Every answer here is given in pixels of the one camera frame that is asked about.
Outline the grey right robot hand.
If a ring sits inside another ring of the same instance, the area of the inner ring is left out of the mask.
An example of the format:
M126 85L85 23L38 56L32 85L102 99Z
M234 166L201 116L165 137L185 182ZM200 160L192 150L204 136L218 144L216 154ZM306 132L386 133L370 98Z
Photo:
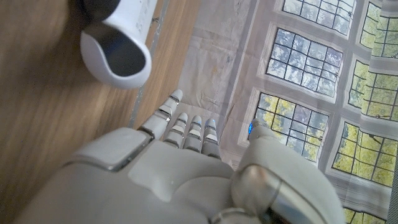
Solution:
M255 119L237 169L215 122L176 115L175 90L137 129L75 151L16 223L344 223L335 189Z

